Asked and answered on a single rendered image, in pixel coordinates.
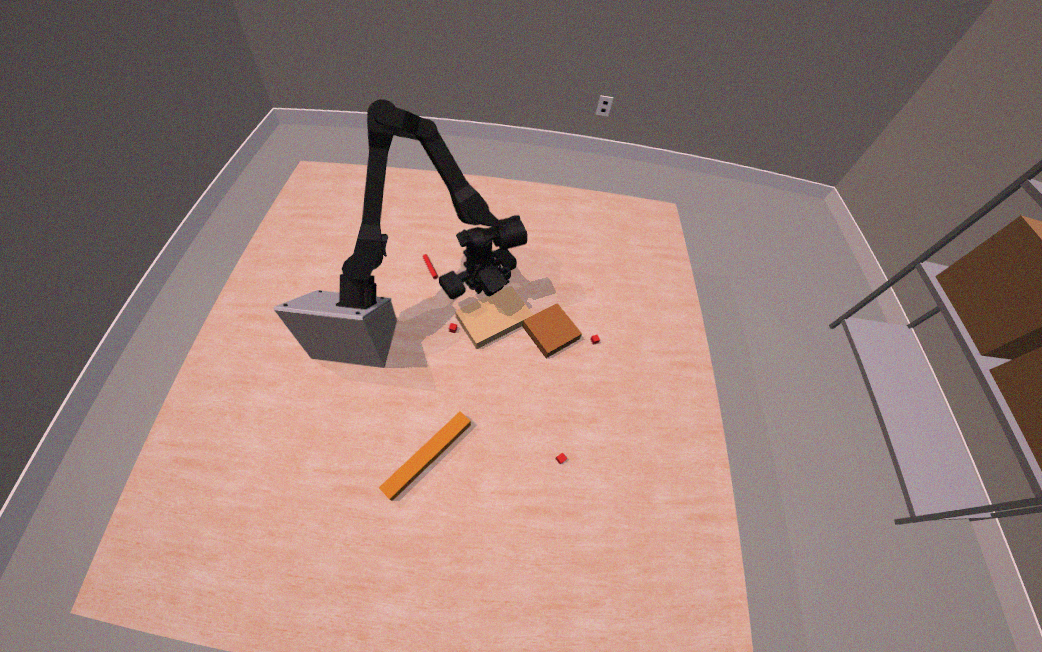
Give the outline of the brown square block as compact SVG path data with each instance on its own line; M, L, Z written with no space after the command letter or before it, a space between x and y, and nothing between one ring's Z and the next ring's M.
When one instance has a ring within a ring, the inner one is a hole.
M582 333L559 303L523 320L522 327L545 358L581 338Z

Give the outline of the orange flat bar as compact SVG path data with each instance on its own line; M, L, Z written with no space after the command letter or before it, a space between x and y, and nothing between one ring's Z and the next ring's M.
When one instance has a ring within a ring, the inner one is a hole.
M444 427L429 438L415 455L411 456L406 463L403 463L398 471L392 474L379 487L389 500L393 501L401 492L423 472L433 463L438 456L443 453L458 436L471 425L471 421L461 411L451 418Z

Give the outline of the red cylinder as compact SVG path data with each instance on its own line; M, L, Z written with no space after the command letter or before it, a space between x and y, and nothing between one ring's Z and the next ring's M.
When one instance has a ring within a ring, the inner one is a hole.
M427 268L428 268L428 270L429 270L429 272L430 272L430 274L431 274L432 278L433 278L433 279L437 279L437 278L438 278L438 276L437 276L437 274L436 274L436 272L435 272L435 268L433 268L433 266L432 266L432 264L431 264L431 262L430 262L430 260L429 260L429 256L428 256L428 254L424 254L424 255L423 255L423 258L424 258L424 260L425 260L425 262L426 262L426 266L427 266Z

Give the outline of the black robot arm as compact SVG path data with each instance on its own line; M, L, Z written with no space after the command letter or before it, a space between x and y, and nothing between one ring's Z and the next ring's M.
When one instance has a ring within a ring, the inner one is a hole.
M490 257L492 241L501 251L527 244L527 230L520 216L498 220L490 212L482 196L465 179L432 120L399 109L388 100L370 104L367 117L369 160L362 223L354 253L342 267L340 302L336 306L365 310L377 304L377 284L371 274L382 264L383 255L387 257L388 236L381 234L380 217L386 162L393 135L420 141L449 190L461 222L490 226L464 229L456 234L461 247L467 247L468 258L478 261ZM495 267L490 260L483 267L474 268L471 280L478 282L485 295L492 296L508 284L510 277L508 267Z

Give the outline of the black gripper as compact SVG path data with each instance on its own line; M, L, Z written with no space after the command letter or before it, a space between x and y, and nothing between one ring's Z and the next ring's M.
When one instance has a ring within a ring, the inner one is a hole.
M450 299L455 299L465 293L466 289L463 282L465 282L469 289L475 290L477 294L480 294L482 292L482 289L480 287L478 282L474 283L471 280L471 275L474 271L474 268L477 268L480 265L481 267L483 267L488 265L490 260L492 260L495 267L497 266L501 267L502 265L503 267L508 267L510 270L513 270L516 268L517 264L516 258L513 256L512 253L508 252L508 250L501 251L500 249L497 249L492 252L490 257L488 257L485 260L478 260L478 261L473 261L470 258L468 258L467 249L464 250L464 255L467 257L466 262L463 265L465 266L466 270L460 272L458 274L455 271L452 271L439 277L439 284L441 285L442 289L444 289L444 291L447 293Z

